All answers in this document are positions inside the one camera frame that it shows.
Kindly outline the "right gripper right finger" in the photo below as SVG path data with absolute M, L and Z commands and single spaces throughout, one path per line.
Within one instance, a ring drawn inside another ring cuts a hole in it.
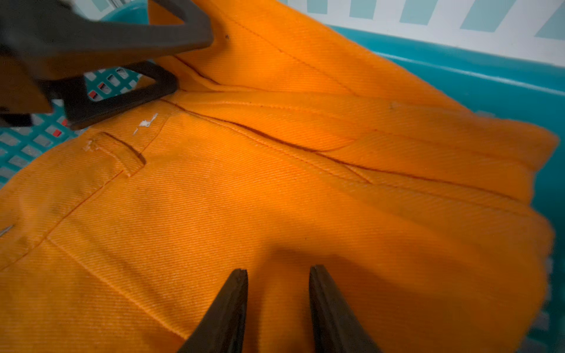
M 323 265 L 310 268 L 310 313 L 316 352 L 380 352 Z

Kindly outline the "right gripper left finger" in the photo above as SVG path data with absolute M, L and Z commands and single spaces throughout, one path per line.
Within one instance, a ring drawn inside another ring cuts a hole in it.
M 234 270 L 180 352 L 241 352 L 247 316 L 248 274 Z

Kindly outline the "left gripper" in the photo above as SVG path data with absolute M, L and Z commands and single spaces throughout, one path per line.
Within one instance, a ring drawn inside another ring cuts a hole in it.
M 45 113 L 37 126 L 63 119 L 81 130 L 177 91 L 173 73 L 142 61 L 207 48 L 213 30 L 192 1 L 158 4 L 180 24 L 91 21 L 59 1 L 2 1 L 1 127 L 32 126 L 32 114 Z M 107 69 L 115 66 L 125 67 Z

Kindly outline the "orange pants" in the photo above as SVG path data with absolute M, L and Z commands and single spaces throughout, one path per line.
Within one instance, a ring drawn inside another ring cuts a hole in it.
M 175 352 L 234 269 L 247 352 L 314 349 L 324 265 L 385 352 L 514 352 L 547 293 L 559 140 L 479 116 L 278 1 L 200 1 L 171 96 L 1 190 L 3 352 Z

